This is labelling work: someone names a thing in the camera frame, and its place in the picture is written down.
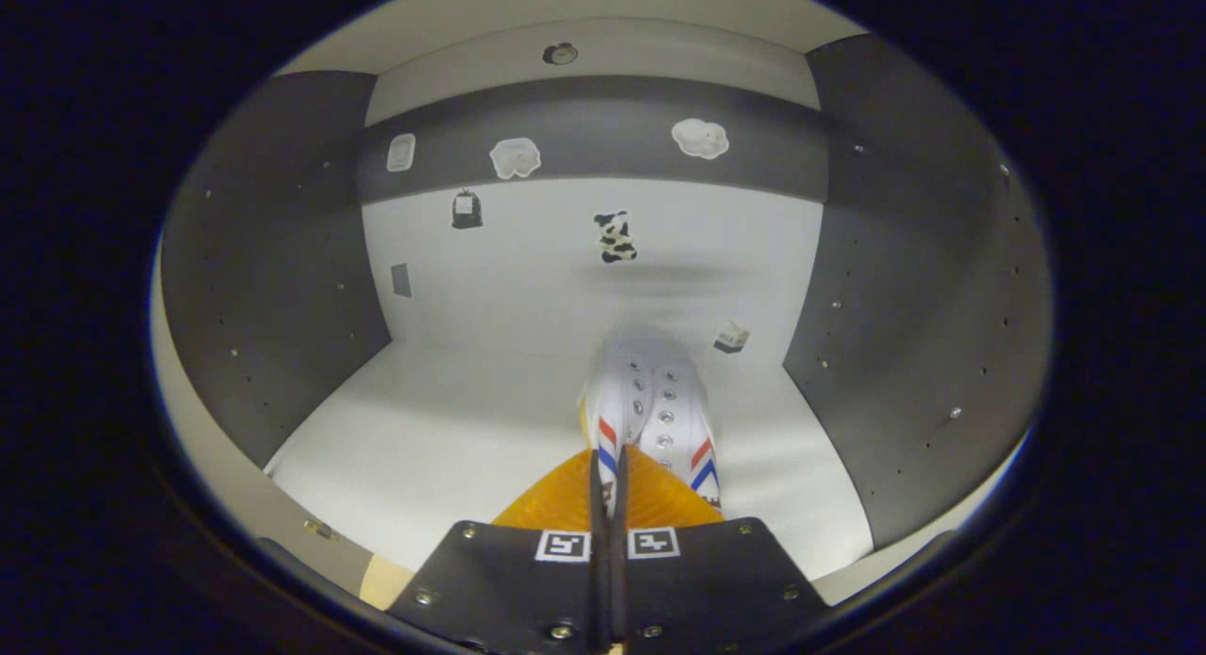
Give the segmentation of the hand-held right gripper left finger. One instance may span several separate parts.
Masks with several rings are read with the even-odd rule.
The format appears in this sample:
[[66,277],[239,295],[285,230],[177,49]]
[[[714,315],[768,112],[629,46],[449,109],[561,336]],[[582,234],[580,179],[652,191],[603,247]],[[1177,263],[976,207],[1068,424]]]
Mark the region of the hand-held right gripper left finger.
[[604,651],[604,516],[597,454],[570,461],[585,528],[461,520],[387,608],[412,628],[487,654]]

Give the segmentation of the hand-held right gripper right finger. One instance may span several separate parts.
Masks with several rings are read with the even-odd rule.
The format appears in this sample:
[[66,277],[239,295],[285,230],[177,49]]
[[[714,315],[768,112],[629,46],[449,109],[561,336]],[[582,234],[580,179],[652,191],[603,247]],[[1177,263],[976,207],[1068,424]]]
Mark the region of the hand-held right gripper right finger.
[[625,654],[772,654],[829,604],[759,517],[642,525],[640,495],[683,481],[624,448],[611,527],[608,636]]

